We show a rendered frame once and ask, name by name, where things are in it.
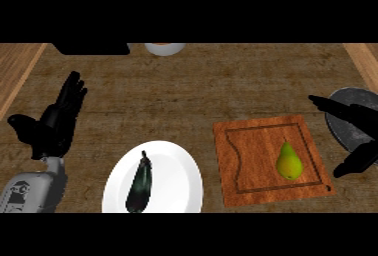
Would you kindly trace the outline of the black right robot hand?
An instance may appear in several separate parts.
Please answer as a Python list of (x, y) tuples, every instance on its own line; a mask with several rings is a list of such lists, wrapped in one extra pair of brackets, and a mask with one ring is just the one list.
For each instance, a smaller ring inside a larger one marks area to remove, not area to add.
[(366, 135), (372, 137), (367, 143), (357, 146), (347, 158), (333, 169), (333, 177), (339, 178), (351, 173), (363, 173), (378, 161), (378, 111), (359, 105), (342, 103), (329, 98), (310, 95), (308, 99), (317, 109), (347, 121)]

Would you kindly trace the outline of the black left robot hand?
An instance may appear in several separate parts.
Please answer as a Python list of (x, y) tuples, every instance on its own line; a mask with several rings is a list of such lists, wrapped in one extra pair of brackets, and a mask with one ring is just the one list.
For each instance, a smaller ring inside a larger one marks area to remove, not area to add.
[(50, 104), (38, 120), (23, 114), (13, 114), (7, 123), (17, 139), (31, 146), (32, 160), (63, 157), (75, 130), (75, 122), (82, 106), (87, 88), (79, 73), (72, 71), (60, 88), (56, 102)]

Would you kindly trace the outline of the grey round pan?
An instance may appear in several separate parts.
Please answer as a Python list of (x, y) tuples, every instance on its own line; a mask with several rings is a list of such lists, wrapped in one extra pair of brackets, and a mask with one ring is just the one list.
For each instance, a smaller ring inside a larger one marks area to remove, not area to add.
[[(329, 99), (344, 105), (359, 104), (378, 111), (378, 95), (366, 89), (351, 87), (341, 88), (330, 94)], [(325, 114), (325, 121), (335, 140), (348, 152), (353, 152), (360, 144), (372, 140), (372, 137), (347, 121), (330, 114)]]

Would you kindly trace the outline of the green yellow pear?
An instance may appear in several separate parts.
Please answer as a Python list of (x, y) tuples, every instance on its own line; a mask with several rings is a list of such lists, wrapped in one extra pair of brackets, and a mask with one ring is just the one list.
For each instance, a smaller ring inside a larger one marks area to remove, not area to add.
[(276, 160), (276, 171), (288, 180), (295, 180), (302, 173), (302, 163), (288, 141), (283, 142), (280, 147), (280, 153)]

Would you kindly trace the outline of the brown wooden cutting board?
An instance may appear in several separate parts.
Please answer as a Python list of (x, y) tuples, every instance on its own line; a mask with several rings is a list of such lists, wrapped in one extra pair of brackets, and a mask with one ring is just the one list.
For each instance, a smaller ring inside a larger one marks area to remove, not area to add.
[[(336, 194), (301, 115), (215, 122), (212, 133), (226, 207)], [(285, 142), (304, 167), (295, 180), (276, 170)]]

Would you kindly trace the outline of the black appliance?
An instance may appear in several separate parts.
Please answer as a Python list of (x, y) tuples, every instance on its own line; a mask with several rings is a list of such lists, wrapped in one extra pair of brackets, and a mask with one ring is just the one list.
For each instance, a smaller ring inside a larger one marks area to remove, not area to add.
[(128, 55), (130, 49), (124, 44), (74, 44), (54, 43), (53, 46), (63, 55)]

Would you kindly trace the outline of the dark purple eggplant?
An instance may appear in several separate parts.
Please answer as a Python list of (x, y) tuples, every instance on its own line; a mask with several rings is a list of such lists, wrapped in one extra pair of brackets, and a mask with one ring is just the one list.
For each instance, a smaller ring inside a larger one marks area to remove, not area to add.
[(152, 163), (141, 151), (141, 159), (133, 178), (133, 183), (125, 200), (125, 208), (130, 213), (141, 213), (149, 202), (152, 188)]

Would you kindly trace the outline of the white oval plate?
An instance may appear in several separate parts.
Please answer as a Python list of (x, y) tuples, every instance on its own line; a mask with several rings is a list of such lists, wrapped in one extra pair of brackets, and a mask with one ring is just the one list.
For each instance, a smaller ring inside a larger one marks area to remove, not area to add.
[(144, 213), (198, 213), (203, 189), (196, 162), (177, 144), (161, 140), (139, 144), (119, 159), (103, 189), (102, 212), (127, 213), (125, 201), (141, 152), (152, 163), (152, 189)]

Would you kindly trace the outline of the white round container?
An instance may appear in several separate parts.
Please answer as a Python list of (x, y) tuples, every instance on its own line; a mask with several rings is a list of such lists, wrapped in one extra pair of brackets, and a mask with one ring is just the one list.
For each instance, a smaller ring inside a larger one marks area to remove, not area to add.
[(156, 56), (171, 56), (177, 54), (183, 50), (184, 46), (186, 46), (184, 43), (161, 43), (161, 44), (146, 43), (144, 44), (147, 51)]

